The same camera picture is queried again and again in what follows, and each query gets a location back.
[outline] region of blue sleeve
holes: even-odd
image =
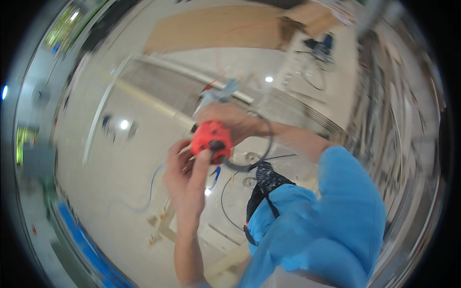
[[[381,248],[386,209],[365,169],[345,148],[331,146],[319,161],[321,222],[347,246],[371,277]]]
[[[359,161],[341,146],[331,146],[320,156],[319,190],[322,197],[332,195],[375,198],[379,196],[373,181]]]

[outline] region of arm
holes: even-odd
[[[269,129],[261,119],[254,119],[259,122],[255,135],[269,136]],[[271,122],[274,137],[277,141],[288,148],[306,156],[311,162],[318,164],[322,152],[334,144],[315,133],[303,128],[286,125],[278,122]]]
[[[181,153],[189,144],[190,140],[183,139],[170,148],[163,177],[177,218],[174,266],[182,287],[197,287],[201,284],[209,287],[203,275],[197,230],[205,207],[205,180],[211,154],[204,151],[191,160],[191,151]]]
[[[219,120],[230,129],[234,146],[250,136],[269,136],[265,121],[250,116],[231,104],[211,103],[203,107],[197,115],[197,121],[202,123],[209,120]],[[271,124],[277,141],[314,163],[319,162],[326,148],[334,145],[311,131],[277,122]]]
[[[196,230],[191,231],[178,227],[174,247],[174,268],[182,287],[193,287],[198,283],[206,283],[203,276],[203,259],[196,233]]]

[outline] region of blue cable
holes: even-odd
[[[128,208],[129,210],[133,211],[134,213],[144,213],[145,211],[147,211],[147,209],[149,208],[150,206],[150,201],[152,199],[152,186],[154,185],[154,179],[155,179],[155,176],[157,176],[157,173],[159,172],[159,170],[165,165],[165,163],[162,163],[160,164],[160,166],[157,167],[157,169],[155,169],[155,172],[154,172],[154,175],[152,176],[152,181],[150,182],[150,193],[149,193],[149,200],[147,201],[147,203],[141,207],[141,208],[134,208],[134,207],[131,207],[130,205],[126,204],[126,203],[123,203],[123,205]]]
[[[211,175],[213,175],[214,173],[216,173],[216,177],[214,178],[213,186],[211,186],[211,188],[209,188],[210,190],[212,190],[214,188],[214,186],[216,185],[216,182],[218,181],[219,174],[221,173],[221,166],[217,166],[216,169],[214,170],[214,172],[211,173]]]

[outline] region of hand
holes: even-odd
[[[250,136],[263,136],[261,131],[264,122],[258,118],[246,114],[232,104],[210,103],[201,108],[197,113],[197,122],[219,120],[230,129],[232,144],[235,146]]]
[[[176,212],[178,232],[187,229],[195,233],[205,207],[205,181],[211,154],[204,150],[196,159],[191,159],[193,154],[190,150],[180,153],[189,144],[190,140],[182,139],[168,150],[163,184]]]

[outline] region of right hand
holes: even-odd
[[[198,124],[212,120],[222,122],[230,130],[233,146],[250,136],[263,136],[261,132],[264,122],[230,103],[210,103],[197,113]]]

